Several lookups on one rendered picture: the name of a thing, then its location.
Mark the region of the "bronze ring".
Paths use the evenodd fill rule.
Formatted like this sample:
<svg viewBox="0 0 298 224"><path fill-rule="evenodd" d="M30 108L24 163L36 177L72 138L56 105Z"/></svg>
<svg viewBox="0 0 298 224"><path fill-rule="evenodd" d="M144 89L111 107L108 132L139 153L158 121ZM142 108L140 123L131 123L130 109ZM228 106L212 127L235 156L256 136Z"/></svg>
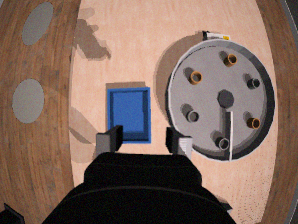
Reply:
<svg viewBox="0 0 298 224"><path fill-rule="evenodd" d="M229 59L232 61L232 63L229 61ZM224 59L224 64L227 67L231 67L234 64L237 63L237 57L234 54L229 54L225 59Z"/></svg>
<svg viewBox="0 0 298 224"><path fill-rule="evenodd" d="M198 77L198 82L195 82L193 79L192 79L192 75L196 75ZM192 85L197 85L199 82L202 81L202 74L198 71L194 71L190 76L189 76L189 82L190 84Z"/></svg>
<svg viewBox="0 0 298 224"><path fill-rule="evenodd" d="M254 124L253 124L253 121L254 121ZM260 120L258 118L249 118L247 120L247 126L248 128L258 129L260 126Z"/></svg>

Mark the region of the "blue tray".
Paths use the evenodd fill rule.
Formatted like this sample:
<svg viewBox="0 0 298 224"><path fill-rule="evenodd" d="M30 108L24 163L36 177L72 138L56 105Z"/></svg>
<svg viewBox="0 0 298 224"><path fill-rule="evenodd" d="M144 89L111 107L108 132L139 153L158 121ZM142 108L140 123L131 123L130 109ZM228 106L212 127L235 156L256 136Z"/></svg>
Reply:
<svg viewBox="0 0 298 224"><path fill-rule="evenodd" d="M123 144L151 144L150 87L107 89L107 117L108 130L123 125Z"/></svg>

